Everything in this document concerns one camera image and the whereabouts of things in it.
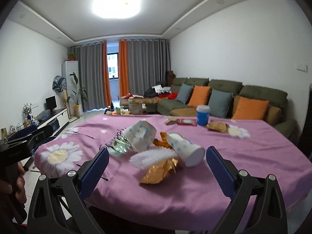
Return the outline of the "person's left hand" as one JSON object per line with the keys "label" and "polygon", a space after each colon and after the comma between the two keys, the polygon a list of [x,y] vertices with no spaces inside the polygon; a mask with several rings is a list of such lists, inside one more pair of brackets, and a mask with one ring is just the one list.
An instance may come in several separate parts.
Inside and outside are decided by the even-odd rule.
{"label": "person's left hand", "polygon": [[15,197],[21,204],[25,204],[27,202],[27,196],[25,194],[25,170],[20,162],[17,164],[17,169],[19,175],[16,179],[16,184],[11,186],[9,183],[0,180],[1,193],[12,194],[15,191]]}

